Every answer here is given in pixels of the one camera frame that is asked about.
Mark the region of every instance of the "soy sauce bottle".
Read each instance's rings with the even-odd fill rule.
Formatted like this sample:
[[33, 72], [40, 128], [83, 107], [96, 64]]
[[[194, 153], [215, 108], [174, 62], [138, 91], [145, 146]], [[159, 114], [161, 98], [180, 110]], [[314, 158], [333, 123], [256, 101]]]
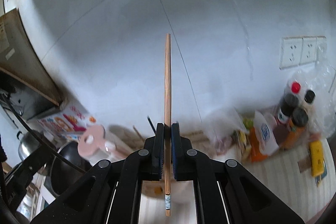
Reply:
[[286, 94], [281, 100], [277, 120], [281, 124], [287, 124], [295, 108], [299, 105], [299, 98], [292, 93]]

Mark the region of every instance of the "pot handle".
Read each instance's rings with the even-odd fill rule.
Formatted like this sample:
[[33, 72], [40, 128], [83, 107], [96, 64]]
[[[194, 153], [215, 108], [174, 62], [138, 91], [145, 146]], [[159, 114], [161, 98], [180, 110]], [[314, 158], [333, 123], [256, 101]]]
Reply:
[[21, 131], [19, 131], [19, 132], [17, 133], [17, 135], [16, 135], [16, 138], [17, 138], [19, 141], [21, 141], [21, 140], [19, 139], [20, 134], [23, 135], [23, 133], [22, 133]]

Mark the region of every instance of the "black bottle cap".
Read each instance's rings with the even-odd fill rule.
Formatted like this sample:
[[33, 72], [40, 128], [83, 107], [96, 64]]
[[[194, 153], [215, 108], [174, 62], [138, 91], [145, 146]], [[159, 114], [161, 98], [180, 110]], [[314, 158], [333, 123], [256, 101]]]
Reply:
[[315, 93], [312, 90], [307, 90], [306, 95], [304, 96], [304, 100], [308, 103], [311, 104], [313, 100], [315, 99]]
[[293, 110], [299, 105], [299, 99], [293, 94], [286, 94], [284, 97], [286, 104], [293, 108]]
[[297, 127], [305, 127], [308, 122], [308, 115], [303, 108], [297, 107], [294, 109], [291, 119]]

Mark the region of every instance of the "screw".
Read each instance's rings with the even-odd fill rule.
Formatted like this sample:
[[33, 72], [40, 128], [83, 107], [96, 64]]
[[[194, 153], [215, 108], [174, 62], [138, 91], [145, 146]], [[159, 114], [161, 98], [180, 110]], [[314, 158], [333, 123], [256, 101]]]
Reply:
[[230, 166], [230, 167], [236, 167], [237, 166], [237, 162], [235, 160], [228, 160], [226, 162], [227, 166]]
[[149, 151], [147, 149], [141, 149], [138, 153], [140, 156], [147, 156], [149, 154]]
[[105, 168], [107, 166], [109, 166], [109, 161], [108, 160], [101, 160], [99, 163], [98, 163], [98, 166], [100, 168]]
[[196, 156], [196, 155], [197, 155], [197, 151], [196, 151], [195, 149], [189, 149], [189, 150], [187, 151], [187, 154], [188, 154], [189, 156]]

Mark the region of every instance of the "white tiled wall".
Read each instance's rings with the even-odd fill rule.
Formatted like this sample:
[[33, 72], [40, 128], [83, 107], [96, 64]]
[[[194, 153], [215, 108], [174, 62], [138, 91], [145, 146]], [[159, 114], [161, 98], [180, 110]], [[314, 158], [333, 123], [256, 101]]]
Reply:
[[[26, 32], [55, 82], [108, 128], [163, 121], [164, 40], [172, 34], [172, 120], [197, 129], [218, 107], [278, 102], [281, 37], [324, 35], [335, 0], [20, 0]], [[336, 60], [331, 59], [336, 67]]]

